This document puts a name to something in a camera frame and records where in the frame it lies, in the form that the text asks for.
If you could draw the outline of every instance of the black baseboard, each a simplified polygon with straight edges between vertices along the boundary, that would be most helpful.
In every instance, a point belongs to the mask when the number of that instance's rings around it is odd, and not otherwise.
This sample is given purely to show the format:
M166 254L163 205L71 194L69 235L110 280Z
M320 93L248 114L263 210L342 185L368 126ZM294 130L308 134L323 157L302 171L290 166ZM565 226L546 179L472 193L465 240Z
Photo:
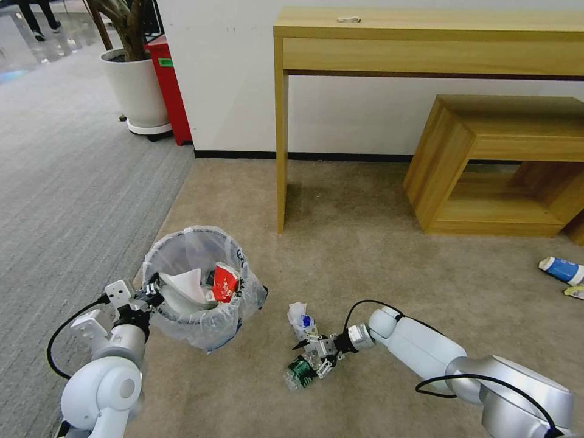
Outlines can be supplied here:
M263 151L198 151L197 158L276 159L276 152ZM323 152L288 152L288 159L300 161L410 162L409 154L348 154ZM521 161L470 160L471 164L520 164Z

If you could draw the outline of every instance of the white wall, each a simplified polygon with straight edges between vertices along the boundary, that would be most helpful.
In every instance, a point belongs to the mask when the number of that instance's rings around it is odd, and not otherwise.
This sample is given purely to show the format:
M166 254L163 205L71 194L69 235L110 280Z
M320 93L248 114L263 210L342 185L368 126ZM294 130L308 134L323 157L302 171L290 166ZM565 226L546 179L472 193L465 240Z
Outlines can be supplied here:
M283 5L584 9L582 0L158 0L197 150L274 151L272 26ZM438 93L584 97L570 82L291 77L290 151L415 151Z

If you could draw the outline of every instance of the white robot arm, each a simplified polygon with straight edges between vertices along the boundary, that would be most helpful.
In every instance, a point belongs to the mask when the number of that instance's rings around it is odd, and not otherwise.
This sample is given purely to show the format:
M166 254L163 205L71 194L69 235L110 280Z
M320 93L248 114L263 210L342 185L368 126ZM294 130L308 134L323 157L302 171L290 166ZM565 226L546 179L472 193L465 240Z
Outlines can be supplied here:
M482 405L482 425L494 438L570 433L572 393L528 368L498 356L469 359L454 341L389 307L371 315L369 334L443 395Z
M156 284L137 293L122 280L108 285L105 292L118 319L112 324L93 310L73 323L72 328L90 346L92 361L67 383L61 410L65 421L91 431L91 438L122 438L144 397L140 367L150 312L164 298ZM569 435L574 397L568 389L497 356L469 359L454 341L390 307L376 310L368 325L352 325L329 338L309 336L295 348L308 347L320 357L315 376L322 378L344 353L357 353L376 343L425 380L416 387L418 392L482 405L482 425L493 438ZM426 384L439 393L422 390Z

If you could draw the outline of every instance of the gray carpet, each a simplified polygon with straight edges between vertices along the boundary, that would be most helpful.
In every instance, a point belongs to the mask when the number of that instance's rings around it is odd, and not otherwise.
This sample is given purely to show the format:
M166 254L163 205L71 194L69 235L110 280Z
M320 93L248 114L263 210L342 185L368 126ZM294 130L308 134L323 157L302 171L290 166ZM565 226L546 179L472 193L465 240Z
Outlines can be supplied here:
M0 86L0 436L50 436L65 381L44 349L108 282L132 278L192 166L192 147L150 143L119 109L91 46ZM86 349L67 333L68 372Z

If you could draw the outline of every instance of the plastic trash bag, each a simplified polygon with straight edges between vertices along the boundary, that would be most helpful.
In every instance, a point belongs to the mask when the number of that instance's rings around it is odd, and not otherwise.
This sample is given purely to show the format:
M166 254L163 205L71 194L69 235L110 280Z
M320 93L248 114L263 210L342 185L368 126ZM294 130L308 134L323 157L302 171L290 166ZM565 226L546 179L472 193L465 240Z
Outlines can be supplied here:
M240 272L238 290L229 303L182 316L169 312L163 304L151 317L151 323L167 336L184 339L207 353L231 340L242 322L263 306L268 295L249 269L241 247L220 228L192 226L156 242L142 265L142 284L146 286L155 273L173 276L195 268L201 269L204 281L217 262Z

